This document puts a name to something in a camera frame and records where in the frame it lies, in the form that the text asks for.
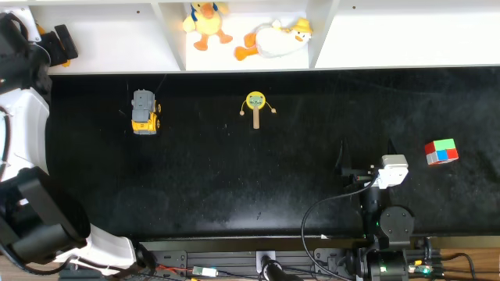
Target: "toy truck cab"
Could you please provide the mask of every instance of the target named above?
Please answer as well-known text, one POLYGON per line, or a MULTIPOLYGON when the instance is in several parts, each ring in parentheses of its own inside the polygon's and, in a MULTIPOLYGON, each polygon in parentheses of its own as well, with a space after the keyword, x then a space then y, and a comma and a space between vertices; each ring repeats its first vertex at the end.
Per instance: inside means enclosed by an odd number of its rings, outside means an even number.
POLYGON ((135 134, 157 134, 162 106, 151 91, 137 90, 132 100, 132 129, 135 134))

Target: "colorful cube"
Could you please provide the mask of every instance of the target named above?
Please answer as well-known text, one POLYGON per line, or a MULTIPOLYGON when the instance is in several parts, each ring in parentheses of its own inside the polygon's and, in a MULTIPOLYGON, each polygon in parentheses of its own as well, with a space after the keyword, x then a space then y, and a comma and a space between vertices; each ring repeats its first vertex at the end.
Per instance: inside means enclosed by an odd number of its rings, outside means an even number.
POLYGON ((453 139, 431 142, 425 146, 425 154, 429 165, 449 163, 459 158, 453 139))

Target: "orange duck beak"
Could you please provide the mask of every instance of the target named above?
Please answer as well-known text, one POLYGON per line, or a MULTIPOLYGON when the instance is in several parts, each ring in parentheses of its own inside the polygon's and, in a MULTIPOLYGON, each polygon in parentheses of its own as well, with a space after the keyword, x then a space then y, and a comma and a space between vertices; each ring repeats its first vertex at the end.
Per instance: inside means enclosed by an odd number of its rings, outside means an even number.
POLYGON ((212 19, 213 14, 216 12, 213 9, 213 5, 211 3, 206 3, 201 8, 202 15, 207 19, 212 19))

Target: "black tabletop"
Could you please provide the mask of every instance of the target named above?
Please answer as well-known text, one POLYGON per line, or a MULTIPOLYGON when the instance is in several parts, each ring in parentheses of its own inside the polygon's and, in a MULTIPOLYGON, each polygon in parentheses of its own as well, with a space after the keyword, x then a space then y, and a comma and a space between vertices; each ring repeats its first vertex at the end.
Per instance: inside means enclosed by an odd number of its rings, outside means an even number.
MULTIPOLYGON (((47 161, 96 226, 133 238, 295 236, 305 210, 346 190, 391 138, 409 163, 392 204, 416 235, 498 234, 500 69, 53 76, 47 161), (133 91, 156 91, 158 136, 131 130, 133 91), (251 91, 277 110, 240 116, 251 91), (458 161, 429 166, 424 145, 453 138, 458 161)), ((363 234, 356 198, 321 205, 308 234, 363 234)))

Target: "yellow hat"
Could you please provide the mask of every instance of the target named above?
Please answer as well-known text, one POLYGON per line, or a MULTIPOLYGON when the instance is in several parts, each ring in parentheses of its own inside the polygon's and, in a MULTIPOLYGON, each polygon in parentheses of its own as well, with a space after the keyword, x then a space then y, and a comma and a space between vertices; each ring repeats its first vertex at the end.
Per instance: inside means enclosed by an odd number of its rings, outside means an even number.
POLYGON ((303 18, 298 19, 297 24, 291 28, 292 30, 296 30, 298 32, 306 32, 312 33, 313 30, 309 26, 309 21, 303 18))

